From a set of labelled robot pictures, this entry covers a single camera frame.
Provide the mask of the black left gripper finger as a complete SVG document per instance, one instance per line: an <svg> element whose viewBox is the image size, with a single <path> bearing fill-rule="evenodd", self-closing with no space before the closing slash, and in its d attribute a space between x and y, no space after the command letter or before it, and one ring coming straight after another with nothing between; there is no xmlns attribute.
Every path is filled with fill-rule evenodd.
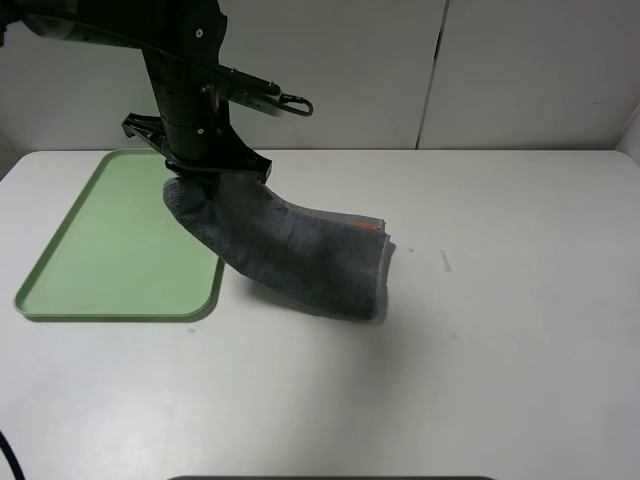
<svg viewBox="0 0 640 480"><path fill-rule="evenodd" d="M173 181L174 189L189 201L213 200L219 189L218 173L180 173Z"/></svg>
<svg viewBox="0 0 640 480"><path fill-rule="evenodd" d="M262 184L269 179L272 171L272 161L269 159L256 159L252 164L253 174Z"/></svg>

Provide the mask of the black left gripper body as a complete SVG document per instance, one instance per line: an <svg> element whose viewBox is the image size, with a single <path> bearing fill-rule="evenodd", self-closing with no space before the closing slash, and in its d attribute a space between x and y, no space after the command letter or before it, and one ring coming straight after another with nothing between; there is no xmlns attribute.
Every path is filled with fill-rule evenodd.
<svg viewBox="0 0 640 480"><path fill-rule="evenodd" d="M179 127L160 117L129 114L125 135L137 137L165 158L166 167L180 173L243 174L254 178L251 164L267 159L240 139L229 125Z"/></svg>

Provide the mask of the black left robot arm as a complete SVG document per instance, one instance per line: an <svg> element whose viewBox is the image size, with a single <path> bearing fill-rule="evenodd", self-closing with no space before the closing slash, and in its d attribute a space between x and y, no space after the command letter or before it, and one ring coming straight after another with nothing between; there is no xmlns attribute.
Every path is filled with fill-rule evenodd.
<svg viewBox="0 0 640 480"><path fill-rule="evenodd" d="M231 125L229 105L275 114L289 97L266 80L220 64L227 16L216 1L4 1L1 26L43 38L141 51L159 113L122 123L181 177L212 192L229 176L263 184L272 163Z"/></svg>

